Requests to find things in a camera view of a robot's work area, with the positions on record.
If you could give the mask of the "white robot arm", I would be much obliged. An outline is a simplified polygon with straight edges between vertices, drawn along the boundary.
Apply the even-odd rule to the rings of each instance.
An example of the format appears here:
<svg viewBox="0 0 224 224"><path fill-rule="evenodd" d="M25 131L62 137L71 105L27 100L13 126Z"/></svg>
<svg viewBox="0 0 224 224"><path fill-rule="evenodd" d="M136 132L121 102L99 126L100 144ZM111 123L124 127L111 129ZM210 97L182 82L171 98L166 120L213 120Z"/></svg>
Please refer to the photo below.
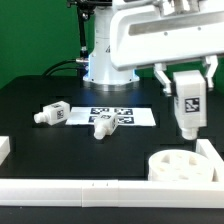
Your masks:
<svg viewBox="0 0 224 224"><path fill-rule="evenodd" d="M202 59L209 88L224 54L224 0L112 0L95 9L94 50L84 82L103 91L137 84L136 69L153 67L172 93L169 64Z"/></svg>

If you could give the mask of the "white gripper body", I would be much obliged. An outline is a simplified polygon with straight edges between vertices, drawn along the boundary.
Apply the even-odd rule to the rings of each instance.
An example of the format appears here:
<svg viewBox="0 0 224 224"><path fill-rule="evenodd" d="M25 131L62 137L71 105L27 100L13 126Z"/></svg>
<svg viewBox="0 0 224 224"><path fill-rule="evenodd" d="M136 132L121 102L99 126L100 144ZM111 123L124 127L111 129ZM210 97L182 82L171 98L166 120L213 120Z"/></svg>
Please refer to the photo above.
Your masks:
<svg viewBox="0 0 224 224"><path fill-rule="evenodd" d="M205 0L191 14L163 16L153 5L116 12L110 55L118 70L224 53L224 0Z"/></svg>

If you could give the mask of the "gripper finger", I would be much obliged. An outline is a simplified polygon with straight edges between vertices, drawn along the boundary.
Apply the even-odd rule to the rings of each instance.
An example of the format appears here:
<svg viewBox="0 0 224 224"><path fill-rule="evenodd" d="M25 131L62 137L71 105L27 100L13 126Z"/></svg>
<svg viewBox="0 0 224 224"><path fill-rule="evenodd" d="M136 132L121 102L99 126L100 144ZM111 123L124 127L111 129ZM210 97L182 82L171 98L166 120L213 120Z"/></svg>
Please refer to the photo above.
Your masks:
<svg viewBox="0 0 224 224"><path fill-rule="evenodd" d="M218 57L216 55L205 56L203 58L203 66L206 69L204 77L207 88L209 91L212 91L214 88L213 76L218 67Z"/></svg>
<svg viewBox="0 0 224 224"><path fill-rule="evenodd" d="M157 63L154 65L154 75L158 81L163 85L163 92L166 96L172 95L172 82L167 77L165 71L167 67L164 63Z"/></svg>

